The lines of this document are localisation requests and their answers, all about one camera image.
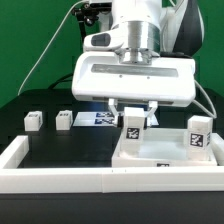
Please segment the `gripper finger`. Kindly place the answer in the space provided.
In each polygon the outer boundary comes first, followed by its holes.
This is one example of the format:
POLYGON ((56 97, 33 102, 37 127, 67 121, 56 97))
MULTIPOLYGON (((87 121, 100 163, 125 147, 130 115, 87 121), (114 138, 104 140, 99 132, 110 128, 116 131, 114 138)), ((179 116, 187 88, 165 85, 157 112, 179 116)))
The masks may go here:
POLYGON ((108 109, 114 117, 113 124, 116 127, 122 127, 123 126, 123 114, 121 112, 117 111, 117 105, 118 105, 117 99, 110 98, 108 100, 108 109))
POLYGON ((144 121, 144 128, 147 129, 148 127, 151 127, 152 125, 157 125, 158 121, 155 116, 155 112, 158 108, 158 102, 157 101, 149 101, 147 110, 144 112, 145 115, 145 121, 144 121))

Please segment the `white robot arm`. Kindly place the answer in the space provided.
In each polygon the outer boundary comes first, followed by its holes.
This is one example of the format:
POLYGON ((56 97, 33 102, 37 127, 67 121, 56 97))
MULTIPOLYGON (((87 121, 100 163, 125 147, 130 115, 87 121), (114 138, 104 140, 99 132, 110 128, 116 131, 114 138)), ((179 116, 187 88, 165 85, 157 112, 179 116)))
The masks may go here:
POLYGON ((106 101, 116 126, 125 115, 116 106, 186 107, 195 98, 195 61, 204 24, 197 0, 87 0, 84 20, 102 23, 84 38, 72 92, 81 101, 106 101))

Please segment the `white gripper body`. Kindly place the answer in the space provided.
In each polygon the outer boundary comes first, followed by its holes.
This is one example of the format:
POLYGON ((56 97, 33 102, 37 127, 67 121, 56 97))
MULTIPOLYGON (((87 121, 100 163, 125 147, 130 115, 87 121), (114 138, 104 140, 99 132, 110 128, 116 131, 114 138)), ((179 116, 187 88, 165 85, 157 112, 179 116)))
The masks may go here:
POLYGON ((107 32, 89 35, 73 74, 72 93, 80 101, 186 107, 196 96, 195 62, 190 58, 154 57, 150 63, 122 63, 115 38, 107 32))

